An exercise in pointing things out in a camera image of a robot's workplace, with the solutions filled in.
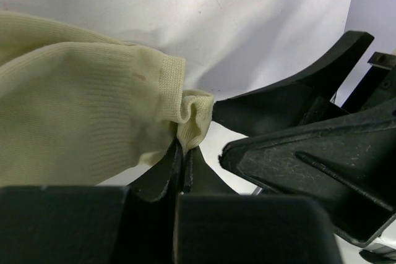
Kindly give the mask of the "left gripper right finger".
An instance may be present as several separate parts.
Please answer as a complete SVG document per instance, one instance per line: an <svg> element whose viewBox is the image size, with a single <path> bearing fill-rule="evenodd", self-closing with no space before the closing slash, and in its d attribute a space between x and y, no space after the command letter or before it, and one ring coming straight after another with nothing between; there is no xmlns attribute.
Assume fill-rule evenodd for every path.
<svg viewBox="0 0 396 264"><path fill-rule="evenodd" d="M185 159L176 206L176 263L341 263L329 217L307 197L240 195L205 162Z"/></svg>

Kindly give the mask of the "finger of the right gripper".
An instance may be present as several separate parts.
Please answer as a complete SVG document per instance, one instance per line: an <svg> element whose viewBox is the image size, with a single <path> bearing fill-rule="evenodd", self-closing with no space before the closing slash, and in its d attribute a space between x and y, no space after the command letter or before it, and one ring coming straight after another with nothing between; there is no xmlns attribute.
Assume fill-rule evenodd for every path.
<svg viewBox="0 0 396 264"><path fill-rule="evenodd" d="M317 61L264 88L217 101L212 120L248 137L320 121L330 101L374 41L348 31Z"/></svg>
<svg viewBox="0 0 396 264"><path fill-rule="evenodd" d="M317 200L340 237L368 244L395 221L395 101L230 142L220 164L265 194Z"/></svg>

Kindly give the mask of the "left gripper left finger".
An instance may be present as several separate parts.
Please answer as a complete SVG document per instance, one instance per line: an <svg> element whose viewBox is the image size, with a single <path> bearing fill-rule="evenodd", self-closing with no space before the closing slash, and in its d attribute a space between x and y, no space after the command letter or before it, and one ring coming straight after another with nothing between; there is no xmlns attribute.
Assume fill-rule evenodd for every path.
<svg viewBox="0 0 396 264"><path fill-rule="evenodd" d="M1 189L2 263L171 263L178 141L127 186Z"/></svg>

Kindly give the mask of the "pale green ankle sock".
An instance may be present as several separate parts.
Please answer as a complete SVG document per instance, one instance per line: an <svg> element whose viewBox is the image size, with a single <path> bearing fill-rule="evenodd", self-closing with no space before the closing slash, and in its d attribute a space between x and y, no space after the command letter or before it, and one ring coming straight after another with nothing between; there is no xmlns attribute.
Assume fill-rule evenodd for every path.
<svg viewBox="0 0 396 264"><path fill-rule="evenodd" d="M1 185L97 185L197 147L214 98L184 59L48 19L1 12Z"/></svg>

